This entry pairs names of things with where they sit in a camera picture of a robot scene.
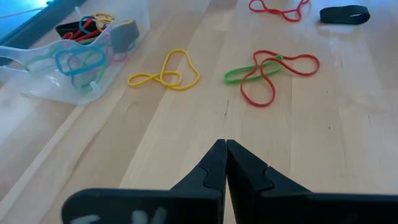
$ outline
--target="green rubber band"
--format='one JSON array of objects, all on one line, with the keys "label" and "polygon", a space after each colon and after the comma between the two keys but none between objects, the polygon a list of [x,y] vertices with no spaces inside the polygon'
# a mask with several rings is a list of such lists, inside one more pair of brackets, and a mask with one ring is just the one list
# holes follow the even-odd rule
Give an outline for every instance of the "green rubber band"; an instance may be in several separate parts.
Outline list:
[{"label": "green rubber band", "polygon": [[[277,58],[277,59],[279,59],[279,60],[283,60],[283,59],[284,59],[283,56],[281,56],[281,55],[276,55],[275,58]],[[262,66],[263,66],[263,67],[266,67],[267,65],[272,64],[272,63],[276,63],[276,62],[274,62],[274,61],[269,61],[269,62],[263,63]],[[225,84],[237,84],[237,83],[241,83],[241,81],[242,81],[243,78],[229,79],[229,77],[230,77],[230,76],[233,76],[233,75],[236,75],[236,74],[239,74],[239,73],[253,71],[254,67],[255,67],[254,65],[250,65],[250,66],[246,66],[246,67],[235,68],[235,69],[232,69],[232,70],[228,71],[228,72],[225,73],[225,75],[224,75],[224,83],[225,83]],[[279,65],[276,69],[271,70],[271,71],[268,71],[268,72],[266,73],[266,75],[269,76],[269,75],[276,74],[276,73],[280,72],[280,70],[281,70],[281,66]],[[248,78],[246,79],[246,81],[256,80],[256,79],[258,79],[258,78],[260,78],[260,77],[261,77],[261,74],[251,75],[250,77],[248,77]]]}]

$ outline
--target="blue rubber band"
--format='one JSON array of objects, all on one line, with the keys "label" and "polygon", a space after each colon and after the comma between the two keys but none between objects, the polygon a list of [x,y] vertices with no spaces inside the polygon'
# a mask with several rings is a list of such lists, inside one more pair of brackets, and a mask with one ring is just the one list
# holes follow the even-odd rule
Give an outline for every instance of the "blue rubber band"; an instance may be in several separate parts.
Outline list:
[{"label": "blue rubber band", "polygon": [[80,29],[81,31],[83,31],[85,34],[90,34],[91,32],[88,32],[88,31],[83,27],[83,21],[84,21],[85,19],[94,19],[94,16],[85,16],[85,17],[81,18],[80,21],[79,21],[79,29]]},{"label": "blue rubber band", "polygon": [[[61,66],[61,63],[60,63],[61,55],[65,55],[65,54],[67,54],[67,55],[68,54],[78,55],[78,54],[85,53],[85,52],[90,52],[90,51],[93,51],[93,53],[96,53],[96,54],[100,55],[101,59],[98,62],[96,62],[96,63],[94,63],[92,65],[83,66],[83,67],[81,67],[79,69],[76,69],[76,70],[69,70],[69,71],[64,71],[63,70],[63,68]],[[58,51],[55,54],[55,64],[56,64],[58,70],[60,71],[60,73],[71,77],[71,76],[74,76],[74,75],[78,75],[80,73],[89,72],[90,70],[92,70],[94,68],[102,67],[103,65],[106,65],[106,55],[101,49],[99,49],[98,47],[94,47],[94,46],[92,46],[92,47],[85,47],[84,46],[84,47],[79,47],[77,49],[71,49],[71,50],[60,50],[60,51]]]}]

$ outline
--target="red rubber band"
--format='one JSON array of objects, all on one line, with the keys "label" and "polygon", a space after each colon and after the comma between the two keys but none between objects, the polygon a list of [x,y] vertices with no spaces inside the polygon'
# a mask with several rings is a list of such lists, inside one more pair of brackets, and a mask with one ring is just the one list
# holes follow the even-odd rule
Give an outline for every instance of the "red rubber band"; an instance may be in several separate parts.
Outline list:
[{"label": "red rubber band", "polygon": [[[88,27],[88,25],[92,22],[93,20],[92,19],[87,19],[86,20],[86,22],[85,22],[85,24],[83,25],[83,28],[87,28]],[[79,38],[77,38],[76,39],[76,37],[78,37],[80,34],[81,34],[81,30],[78,30],[76,33],[72,33],[72,32],[69,32],[69,33],[66,33],[63,37],[62,37],[62,39],[67,39],[67,40],[74,40],[74,41],[76,41],[76,42],[79,42],[79,41],[82,41],[82,40],[86,40],[86,39],[89,39],[89,38],[91,38],[91,37],[93,37],[93,36],[95,36],[95,35],[98,35],[100,33],[100,31],[98,31],[98,30],[95,30],[95,31],[93,31],[93,32],[91,32],[91,33],[89,33],[89,34],[86,34],[86,35],[84,35],[84,36],[81,36],[81,37],[79,37]]]},{"label": "red rubber band", "polygon": [[[253,9],[253,8],[251,7],[251,4],[252,4],[253,2],[256,2],[256,1],[261,2],[262,6],[263,6],[263,9]],[[298,21],[301,20],[301,11],[300,11],[301,8],[302,8],[306,3],[308,3],[309,1],[310,1],[310,0],[301,0],[300,3],[298,4],[297,8],[291,9],[291,10],[286,10],[286,11],[281,11],[281,10],[279,10],[279,9],[269,9],[269,8],[266,6],[266,4],[264,3],[264,0],[250,0],[249,9],[252,10],[253,12],[269,12],[269,13],[271,13],[271,14],[281,15],[281,16],[283,16],[283,18],[285,18],[285,19],[286,19],[287,21],[289,21],[289,22],[298,22]],[[287,14],[287,13],[290,13],[290,12],[296,12],[296,13],[297,13],[297,18],[296,18],[296,19],[292,19],[292,18],[287,17],[286,14]]]},{"label": "red rubber band", "polygon": [[[246,75],[243,77],[243,79],[242,79],[242,81],[241,81],[241,93],[242,93],[244,99],[245,99],[248,103],[250,103],[250,104],[253,105],[253,106],[257,106],[257,107],[266,107],[266,106],[269,106],[269,105],[274,101],[275,96],[276,96],[276,89],[275,89],[274,84],[273,84],[272,81],[267,77],[266,73],[263,71],[263,66],[262,66],[263,63],[268,62],[268,61],[275,61],[275,62],[278,62],[279,64],[281,64],[283,67],[287,68],[289,71],[293,72],[294,74],[300,75],[300,76],[305,76],[305,77],[314,75],[314,74],[319,70],[319,68],[320,68],[320,66],[321,66],[321,63],[320,63],[319,59],[316,58],[316,56],[309,55],[309,54],[302,54],[302,55],[298,55],[298,56],[294,56],[294,57],[283,56],[283,59],[284,59],[284,60],[297,60],[297,59],[299,59],[299,58],[309,58],[309,59],[312,59],[312,60],[315,61],[315,64],[316,64],[316,66],[317,66],[316,69],[315,69],[314,71],[312,71],[312,72],[300,72],[300,71],[297,71],[297,70],[295,70],[294,68],[292,68],[292,67],[288,66],[287,64],[285,64],[285,62],[283,62],[283,61],[281,61],[281,60],[279,60],[279,59],[277,59],[277,58],[275,58],[275,57],[270,57],[270,58],[267,58],[267,59],[263,60],[263,61],[261,62],[261,64],[260,64],[260,66],[259,66],[259,65],[258,65],[258,62],[257,62],[257,59],[256,59],[256,55],[257,55],[257,54],[269,54],[269,55],[272,55],[272,56],[280,55],[280,54],[277,54],[277,53],[275,53],[275,52],[271,52],[271,51],[269,51],[269,50],[258,50],[258,51],[256,51],[256,52],[253,53],[253,60],[254,60],[254,66],[255,66],[255,67],[254,67],[253,71],[249,72],[248,74],[246,74]],[[243,83],[246,81],[246,79],[247,79],[249,76],[253,75],[253,74],[258,70],[259,67],[260,67],[261,76],[266,80],[266,82],[269,84],[269,86],[271,87],[271,90],[272,90],[271,99],[270,99],[267,103],[257,103],[257,102],[255,102],[255,101],[253,101],[252,99],[250,99],[250,97],[249,97],[249,96],[245,93],[245,91],[243,90]]]}]

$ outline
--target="wooden surface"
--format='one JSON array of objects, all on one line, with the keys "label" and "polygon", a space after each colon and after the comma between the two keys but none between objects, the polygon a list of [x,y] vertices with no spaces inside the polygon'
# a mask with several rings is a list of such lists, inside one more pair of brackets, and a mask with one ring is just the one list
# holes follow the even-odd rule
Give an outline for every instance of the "wooden surface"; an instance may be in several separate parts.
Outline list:
[{"label": "wooden surface", "polygon": [[[290,9],[298,1],[266,2]],[[82,11],[112,5],[97,2],[88,0]],[[348,4],[367,6],[370,21],[318,23],[320,9]],[[393,0],[312,1],[301,22],[289,23],[252,13],[248,0],[149,0],[150,32],[94,103],[0,89],[0,223],[60,223],[65,199],[88,187],[169,189],[219,138],[237,140],[312,191],[398,193],[397,9]],[[49,33],[37,45],[55,38]],[[160,71],[174,48],[189,51],[201,72],[197,86],[127,87],[133,73]],[[222,77],[251,64],[259,49],[315,54],[322,67],[313,77],[272,77],[275,102],[255,108]],[[313,68],[304,60],[290,64]],[[181,55],[169,69],[193,79]],[[270,97],[263,81],[246,88],[256,100]],[[234,223],[229,197],[225,214],[225,223]]]}]

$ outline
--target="blue floor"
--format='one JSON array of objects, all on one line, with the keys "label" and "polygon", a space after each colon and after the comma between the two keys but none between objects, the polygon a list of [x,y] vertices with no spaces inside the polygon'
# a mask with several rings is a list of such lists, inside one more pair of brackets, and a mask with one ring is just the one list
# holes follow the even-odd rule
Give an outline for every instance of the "blue floor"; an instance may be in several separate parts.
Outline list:
[{"label": "blue floor", "polygon": [[[48,0],[0,0],[0,16],[47,6]],[[28,21],[40,11],[0,19],[0,39]]]}]

